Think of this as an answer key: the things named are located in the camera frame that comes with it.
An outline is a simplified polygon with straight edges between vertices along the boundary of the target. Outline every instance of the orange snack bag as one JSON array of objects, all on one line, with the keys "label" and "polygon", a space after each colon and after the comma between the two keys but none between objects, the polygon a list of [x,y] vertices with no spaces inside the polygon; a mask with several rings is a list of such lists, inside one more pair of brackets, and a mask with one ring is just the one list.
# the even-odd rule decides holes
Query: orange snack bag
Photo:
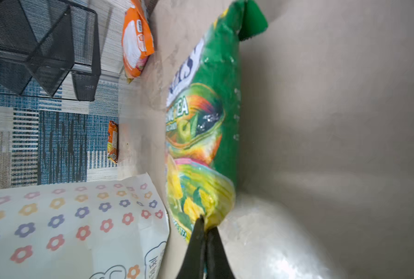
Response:
[{"label": "orange snack bag", "polygon": [[122,49],[126,77],[134,79],[142,73],[148,56],[154,53],[153,36],[140,0],[131,0],[131,7],[125,13]]},{"label": "orange snack bag", "polygon": [[119,153],[117,150],[119,127],[114,121],[109,122],[108,127],[108,158],[117,164]]}]

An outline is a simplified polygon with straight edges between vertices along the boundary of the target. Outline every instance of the plastic packaging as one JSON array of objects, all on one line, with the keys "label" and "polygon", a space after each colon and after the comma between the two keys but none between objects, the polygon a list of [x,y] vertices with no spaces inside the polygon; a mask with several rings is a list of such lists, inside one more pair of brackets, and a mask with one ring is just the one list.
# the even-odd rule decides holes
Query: plastic packaging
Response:
[{"label": "plastic packaging", "polygon": [[139,0],[131,0],[131,8],[125,13],[122,49],[126,77],[134,79],[154,53],[153,36]]},{"label": "plastic packaging", "polygon": [[167,199],[173,223],[188,241],[204,216],[205,230],[235,203],[240,119],[239,42],[265,31],[252,0],[222,13],[181,65],[166,115]]}]

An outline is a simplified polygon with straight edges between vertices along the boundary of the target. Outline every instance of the pink flower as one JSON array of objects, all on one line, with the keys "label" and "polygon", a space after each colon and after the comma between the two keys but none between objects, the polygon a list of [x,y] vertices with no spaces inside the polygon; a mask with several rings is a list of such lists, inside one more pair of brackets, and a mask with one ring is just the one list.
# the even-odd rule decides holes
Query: pink flower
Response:
[{"label": "pink flower", "polygon": [[87,187],[82,186],[82,187],[77,187],[76,191],[82,192],[82,191],[86,191],[87,189],[88,189]]},{"label": "pink flower", "polygon": [[[19,255],[21,252],[24,252],[24,256],[20,258]],[[21,248],[16,249],[13,255],[10,257],[10,260],[16,263],[22,263],[27,258],[30,258],[32,254],[33,254],[32,245],[28,245],[26,247],[21,247]]]},{"label": "pink flower", "polygon": [[51,249],[52,251],[55,251],[56,249],[60,248],[63,244],[65,244],[65,240],[63,238],[63,235],[59,234],[58,236],[49,239],[49,243],[47,244],[46,249]]},{"label": "pink flower", "polygon": [[40,192],[32,192],[32,193],[25,194],[24,198],[33,199],[33,198],[38,197],[39,195],[40,195]]},{"label": "pink flower", "polygon": [[102,226],[100,226],[100,230],[104,231],[104,232],[109,232],[112,228],[114,227],[114,225],[112,224],[112,220],[108,219],[108,220],[104,220],[102,221]]},{"label": "pink flower", "polygon": [[0,204],[7,203],[10,201],[10,196],[0,197]]},{"label": "pink flower", "polygon": [[148,219],[148,217],[150,217],[150,216],[151,216],[151,213],[150,213],[150,211],[148,211],[148,210],[142,210],[142,214],[141,214],[141,216],[142,216],[143,218],[145,218],[145,219]]},{"label": "pink flower", "polygon": [[164,217],[164,212],[162,212],[162,210],[159,210],[158,212],[154,213],[154,215],[156,215],[157,218],[162,219],[162,217]]},{"label": "pink flower", "polygon": [[61,194],[61,193],[65,193],[65,192],[66,192],[65,189],[55,189],[54,191],[52,191],[52,193],[56,194],[56,195]]},{"label": "pink flower", "polygon": [[131,224],[131,222],[134,221],[134,217],[132,216],[132,213],[126,213],[124,214],[124,218],[122,219],[122,223],[125,225]]}]

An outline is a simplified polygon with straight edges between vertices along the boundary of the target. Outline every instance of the white label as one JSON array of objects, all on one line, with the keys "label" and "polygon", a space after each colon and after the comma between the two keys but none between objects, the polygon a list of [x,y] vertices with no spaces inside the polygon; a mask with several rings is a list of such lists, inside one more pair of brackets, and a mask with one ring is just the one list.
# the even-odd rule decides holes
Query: white label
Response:
[{"label": "white label", "polygon": [[187,60],[181,65],[179,70],[174,76],[173,82],[170,85],[170,89],[167,97],[167,107],[176,99],[176,97],[181,93],[185,88],[187,88],[199,67],[199,59],[201,58],[201,52],[204,47],[204,38],[202,38],[198,45],[190,53]]},{"label": "white label", "polygon": [[112,147],[117,149],[117,132],[112,132]]}]

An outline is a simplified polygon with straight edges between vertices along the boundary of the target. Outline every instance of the floor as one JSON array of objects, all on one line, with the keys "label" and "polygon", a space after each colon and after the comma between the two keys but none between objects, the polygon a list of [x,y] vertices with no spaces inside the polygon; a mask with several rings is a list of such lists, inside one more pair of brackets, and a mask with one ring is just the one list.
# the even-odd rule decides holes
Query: floor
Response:
[{"label": "floor", "polygon": [[[157,51],[119,85],[120,178],[148,171],[165,196],[166,90],[229,2],[156,5]],[[414,278],[414,0],[257,2],[269,29],[241,45],[241,175],[220,225],[232,270]],[[171,230],[160,278],[185,247]]]}]

